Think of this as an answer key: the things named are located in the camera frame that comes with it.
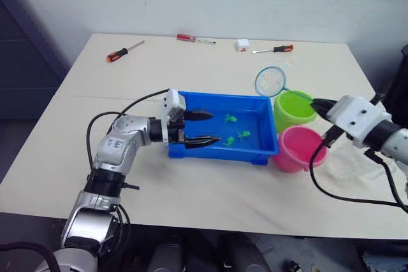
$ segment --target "screwdriver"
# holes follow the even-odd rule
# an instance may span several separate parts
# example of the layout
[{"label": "screwdriver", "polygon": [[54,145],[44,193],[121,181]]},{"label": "screwdriver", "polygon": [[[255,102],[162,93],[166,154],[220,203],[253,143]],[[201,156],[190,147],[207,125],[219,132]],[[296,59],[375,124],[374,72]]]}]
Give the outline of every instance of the screwdriver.
[{"label": "screwdriver", "polygon": [[292,51],[294,48],[293,45],[283,45],[283,46],[279,46],[279,47],[274,47],[273,49],[266,49],[266,50],[253,50],[252,54],[258,54],[261,52],[288,52],[288,51]]},{"label": "screwdriver", "polygon": [[209,39],[201,39],[196,38],[195,36],[188,35],[188,34],[180,34],[177,33],[177,39],[180,41],[192,41],[193,43],[199,41],[200,43],[207,43],[207,44],[216,44],[216,41],[210,41]]},{"label": "screwdriver", "polygon": [[121,57],[123,57],[125,54],[128,54],[129,51],[131,51],[132,49],[135,49],[137,46],[140,46],[140,45],[142,45],[142,44],[144,44],[144,43],[145,43],[145,41],[141,41],[141,42],[139,42],[139,43],[137,43],[137,44],[135,44],[135,45],[129,47],[128,49],[122,48],[122,49],[120,49],[119,51],[112,52],[110,55],[108,55],[108,56],[106,57],[106,60],[107,60],[109,63],[114,62],[114,61],[120,59]]}]

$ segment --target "blue plastic tray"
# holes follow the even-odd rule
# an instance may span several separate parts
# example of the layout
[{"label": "blue plastic tray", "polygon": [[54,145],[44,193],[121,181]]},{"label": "blue plastic tray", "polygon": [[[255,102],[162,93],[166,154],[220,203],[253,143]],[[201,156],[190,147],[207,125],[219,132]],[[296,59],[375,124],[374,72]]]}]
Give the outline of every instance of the blue plastic tray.
[{"label": "blue plastic tray", "polygon": [[[232,96],[204,94],[201,92],[178,92],[186,99],[187,110],[203,110],[214,114],[210,120],[186,121],[184,133],[188,137],[214,135],[221,137],[217,143],[196,149],[184,145],[169,144],[168,156],[172,158],[202,157],[207,159],[229,159],[267,165],[271,155],[278,154],[278,144],[269,98],[256,96]],[[225,115],[238,120],[225,123]],[[238,132],[250,131],[242,141]],[[235,138],[231,147],[223,143],[230,136]]]}]

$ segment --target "table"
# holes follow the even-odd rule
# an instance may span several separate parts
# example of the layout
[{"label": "table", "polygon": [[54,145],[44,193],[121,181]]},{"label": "table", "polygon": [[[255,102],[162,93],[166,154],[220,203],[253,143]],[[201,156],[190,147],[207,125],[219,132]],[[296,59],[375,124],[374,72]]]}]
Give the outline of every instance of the table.
[{"label": "table", "polygon": [[[106,54],[142,39],[146,44],[114,63]],[[284,41],[251,41],[253,49]],[[369,82],[347,45],[296,43],[288,54],[235,51],[233,39],[217,45],[177,41],[158,36],[93,34],[65,81],[33,129],[0,185],[0,210],[66,218],[89,172],[85,131],[97,113],[121,110],[142,95],[173,87],[180,90],[254,95],[256,73],[286,61],[287,86],[315,97],[338,99],[344,94],[370,98]],[[159,116],[160,97],[135,106],[130,113]],[[113,118],[94,124],[92,151]],[[309,124],[318,132],[330,125]],[[369,163],[346,139],[336,150],[350,150],[350,161]],[[353,177],[328,162],[316,170],[327,189],[342,196],[392,201],[385,175],[376,169]],[[404,175],[395,169],[400,195]],[[338,201],[320,193],[308,173],[296,175],[268,166],[208,159],[169,159],[155,143],[141,148],[127,182],[141,190],[122,191],[132,223],[224,229],[257,233],[347,238],[407,239],[407,215],[397,208]]]}]

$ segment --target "floor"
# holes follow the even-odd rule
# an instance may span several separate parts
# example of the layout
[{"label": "floor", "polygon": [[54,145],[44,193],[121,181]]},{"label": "floor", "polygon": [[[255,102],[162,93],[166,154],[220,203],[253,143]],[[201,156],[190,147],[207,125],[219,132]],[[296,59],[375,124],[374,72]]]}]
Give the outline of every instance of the floor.
[{"label": "floor", "polygon": [[[35,121],[0,122],[0,181],[3,180],[18,151],[24,144]],[[0,243],[13,241],[33,241],[55,250],[65,220],[56,218],[31,217],[0,213]],[[165,227],[134,225],[133,242],[135,248],[146,249],[154,243]],[[206,239],[216,244],[220,231],[198,230]],[[377,245],[378,241],[353,241],[334,238],[301,238],[267,234],[247,233],[264,255],[272,271],[283,271],[286,261],[296,261],[304,271],[316,267],[320,271],[364,272],[357,249],[363,245]],[[0,271],[32,271],[42,261],[41,257],[25,250],[0,253]]]}]

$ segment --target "green plastic cup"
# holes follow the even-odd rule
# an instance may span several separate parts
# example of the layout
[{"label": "green plastic cup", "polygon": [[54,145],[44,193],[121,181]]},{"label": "green plastic cup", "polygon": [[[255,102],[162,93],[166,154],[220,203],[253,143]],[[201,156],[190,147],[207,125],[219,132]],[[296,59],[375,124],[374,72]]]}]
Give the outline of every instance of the green plastic cup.
[{"label": "green plastic cup", "polygon": [[290,90],[276,97],[273,104],[273,120],[276,133],[281,133],[292,125],[306,124],[316,118],[310,107],[313,98],[299,90]]}]

